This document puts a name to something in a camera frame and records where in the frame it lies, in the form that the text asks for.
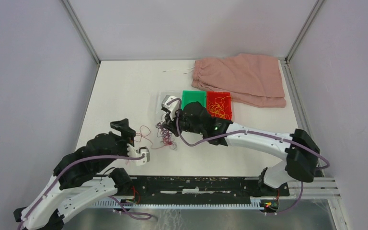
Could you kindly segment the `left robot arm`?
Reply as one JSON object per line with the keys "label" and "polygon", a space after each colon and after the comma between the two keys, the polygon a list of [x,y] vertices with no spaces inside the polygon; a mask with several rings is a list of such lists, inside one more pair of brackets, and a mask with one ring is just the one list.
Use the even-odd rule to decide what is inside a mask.
{"label": "left robot arm", "polygon": [[14,211],[18,229],[60,230],[95,202],[116,193],[126,195],[130,192],[132,181],[128,173],[116,168],[90,188],[71,196],[113,161],[132,159],[129,153],[134,151],[136,132],[129,126],[128,119],[113,121],[110,127],[121,134],[98,134],[85,146],[64,156],[39,196],[29,206]]}

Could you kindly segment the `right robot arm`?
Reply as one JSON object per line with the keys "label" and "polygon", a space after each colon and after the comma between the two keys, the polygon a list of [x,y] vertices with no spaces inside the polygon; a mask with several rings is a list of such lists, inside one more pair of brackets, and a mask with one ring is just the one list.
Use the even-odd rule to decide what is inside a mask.
{"label": "right robot arm", "polygon": [[183,132],[200,134],[202,139],[194,146],[207,142],[215,146],[243,147],[268,153],[281,160],[275,166],[263,169],[257,183],[261,194],[269,196],[292,180],[313,182],[318,170],[320,149],[305,130],[273,133],[212,117],[199,102],[189,103],[184,109],[180,109],[180,105],[178,98],[161,105],[166,112],[162,126],[176,137],[183,138]]}

